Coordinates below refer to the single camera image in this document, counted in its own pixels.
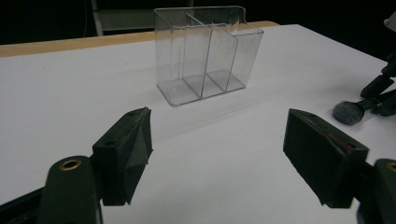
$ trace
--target transparent container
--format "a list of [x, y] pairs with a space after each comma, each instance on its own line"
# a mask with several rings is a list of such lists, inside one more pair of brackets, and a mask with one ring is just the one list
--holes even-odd
[[248, 84], [263, 30], [245, 22], [242, 7], [157, 8], [157, 87], [183, 105]]

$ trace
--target gray round tip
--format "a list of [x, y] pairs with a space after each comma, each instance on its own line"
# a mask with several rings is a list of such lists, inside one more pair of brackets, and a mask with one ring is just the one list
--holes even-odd
[[332, 116], [347, 125], [360, 122], [364, 116], [364, 109], [359, 104], [342, 102], [334, 107]]

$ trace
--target white table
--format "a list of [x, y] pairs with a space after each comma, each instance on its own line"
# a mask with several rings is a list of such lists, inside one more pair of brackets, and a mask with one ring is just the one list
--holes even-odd
[[0, 58], [0, 204], [147, 106], [149, 165], [131, 206], [102, 206], [105, 223], [356, 223], [357, 201], [321, 206], [283, 153], [287, 115], [326, 119], [370, 148], [371, 164], [395, 159], [396, 118], [346, 126], [331, 115], [386, 63], [299, 25], [262, 29], [246, 89], [180, 107], [155, 86], [153, 41]]

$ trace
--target clear plastic organizer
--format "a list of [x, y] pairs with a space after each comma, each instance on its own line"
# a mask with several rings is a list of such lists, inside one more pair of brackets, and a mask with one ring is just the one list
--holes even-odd
[[157, 86], [170, 105], [183, 105], [248, 84], [263, 30], [242, 7], [157, 8]]

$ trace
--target dark background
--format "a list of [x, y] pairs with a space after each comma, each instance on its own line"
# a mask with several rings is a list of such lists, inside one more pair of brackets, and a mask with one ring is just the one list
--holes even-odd
[[[181, 0], [97, 1], [99, 8], [107, 9], [186, 6]], [[247, 10], [247, 21], [300, 24], [382, 60], [396, 49], [396, 33], [383, 23], [396, 11], [396, 1], [195, 0], [194, 5], [241, 6]], [[2, 0], [0, 3], [0, 45], [87, 36], [96, 36], [91, 0]]]

